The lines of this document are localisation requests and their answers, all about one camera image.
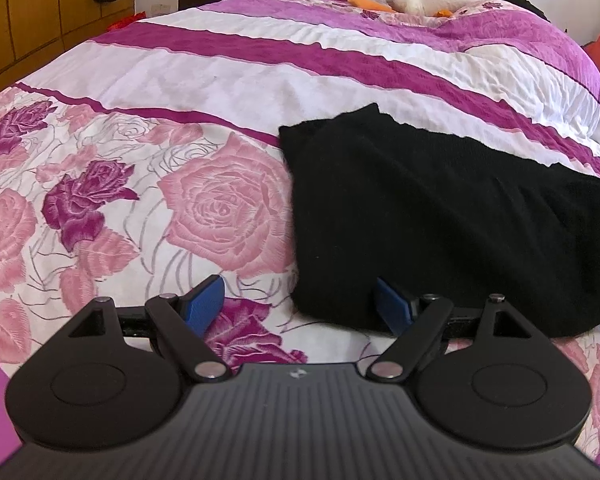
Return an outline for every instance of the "electrical outlet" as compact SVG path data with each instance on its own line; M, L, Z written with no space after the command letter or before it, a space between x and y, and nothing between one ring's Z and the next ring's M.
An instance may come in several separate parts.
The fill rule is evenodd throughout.
M170 5L161 5L156 4L151 6L151 17L155 18L156 16L163 16L165 14L169 14L171 12Z

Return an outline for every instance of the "ridged plastic surface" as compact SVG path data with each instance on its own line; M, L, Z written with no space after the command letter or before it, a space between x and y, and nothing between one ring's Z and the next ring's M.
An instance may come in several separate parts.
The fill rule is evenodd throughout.
M173 418L128 446L67 453L27 444L0 468L0 480L25 478L598 480L600 469L570 446L464 446L423 419L401 387L371 383L351 364L257 364L196 386Z

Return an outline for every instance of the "black circular pad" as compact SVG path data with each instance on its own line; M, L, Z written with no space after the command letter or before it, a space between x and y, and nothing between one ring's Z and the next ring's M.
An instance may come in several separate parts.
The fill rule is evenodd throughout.
M476 339L422 371L416 396L440 428L490 449L572 442L589 413L589 383L549 340Z
M94 406L113 399L125 389L125 373L103 363L83 363L58 372L51 391L67 404Z
M526 406L546 391L541 374L524 365L496 364L478 370L471 381L474 392L498 406Z
M179 398L174 367L126 345L120 330L113 337L61 330L11 378L5 404L23 440L95 450L148 434Z

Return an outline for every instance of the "logo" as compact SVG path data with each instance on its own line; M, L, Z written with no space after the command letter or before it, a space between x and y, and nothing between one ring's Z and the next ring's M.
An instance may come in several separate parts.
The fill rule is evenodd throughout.
M302 379L304 376L309 375L309 372L307 372L306 370L302 370L302 368L298 368L289 372L289 375L292 376L294 379Z

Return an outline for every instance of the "bedspread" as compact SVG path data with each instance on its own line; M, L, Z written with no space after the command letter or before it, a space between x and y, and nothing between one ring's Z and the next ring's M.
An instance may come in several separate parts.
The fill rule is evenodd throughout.
M87 41L0 94L0 363L94 296L142 304L220 273L206 341L243 362L359 361L391 339L303 319L282 124L376 102L398 122L600 177L600 74L506 3L447 18L341 0L225 0ZM587 375L600 326L557 344Z

